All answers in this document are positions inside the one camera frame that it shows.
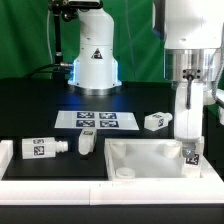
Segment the white block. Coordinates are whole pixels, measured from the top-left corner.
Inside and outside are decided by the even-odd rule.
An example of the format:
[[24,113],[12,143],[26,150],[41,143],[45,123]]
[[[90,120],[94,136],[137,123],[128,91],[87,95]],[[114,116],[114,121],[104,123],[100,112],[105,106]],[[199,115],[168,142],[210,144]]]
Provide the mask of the white block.
[[13,141],[1,141],[0,143],[0,180],[13,156]]

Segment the white cylinder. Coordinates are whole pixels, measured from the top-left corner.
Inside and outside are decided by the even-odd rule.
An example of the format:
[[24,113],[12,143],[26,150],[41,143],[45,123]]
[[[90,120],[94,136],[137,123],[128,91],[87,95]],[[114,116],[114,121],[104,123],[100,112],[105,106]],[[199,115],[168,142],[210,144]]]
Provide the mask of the white cylinder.
[[135,171],[128,167],[121,167],[116,170],[116,176],[121,179],[133,179],[135,178]]

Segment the white rectangular object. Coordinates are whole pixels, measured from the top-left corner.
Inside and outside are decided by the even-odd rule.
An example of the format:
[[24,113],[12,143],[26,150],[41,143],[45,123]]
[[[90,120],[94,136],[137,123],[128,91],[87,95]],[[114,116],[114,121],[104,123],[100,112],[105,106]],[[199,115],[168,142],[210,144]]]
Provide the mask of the white rectangular object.
[[1,141],[0,143],[0,180],[4,176],[4,173],[9,165],[9,162],[13,156],[13,142]]
[[59,111],[55,128],[139,130],[133,113]]

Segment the logo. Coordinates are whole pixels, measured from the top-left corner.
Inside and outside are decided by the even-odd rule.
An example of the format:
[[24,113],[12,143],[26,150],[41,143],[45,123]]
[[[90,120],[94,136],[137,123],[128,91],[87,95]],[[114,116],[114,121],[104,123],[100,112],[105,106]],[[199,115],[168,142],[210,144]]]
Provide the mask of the logo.
[[103,59],[99,48],[96,49],[95,53],[93,54],[93,56],[91,58],[93,58],[93,59]]

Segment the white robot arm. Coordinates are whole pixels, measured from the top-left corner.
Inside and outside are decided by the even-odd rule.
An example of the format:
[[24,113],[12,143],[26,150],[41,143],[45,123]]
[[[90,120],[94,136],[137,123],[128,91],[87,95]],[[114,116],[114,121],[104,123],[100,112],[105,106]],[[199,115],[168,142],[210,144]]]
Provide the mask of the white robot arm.
[[68,66],[73,67],[68,86],[88,95],[107,95],[121,87],[113,57],[114,21],[102,7],[101,0],[52,0],[50,4],[65,21],[80,20],[80,52]]
[[205,92],[222,64],[223,0],[154,0],[154,31],[165,41],[165,78],[176,87],[174,136],[193,157]]

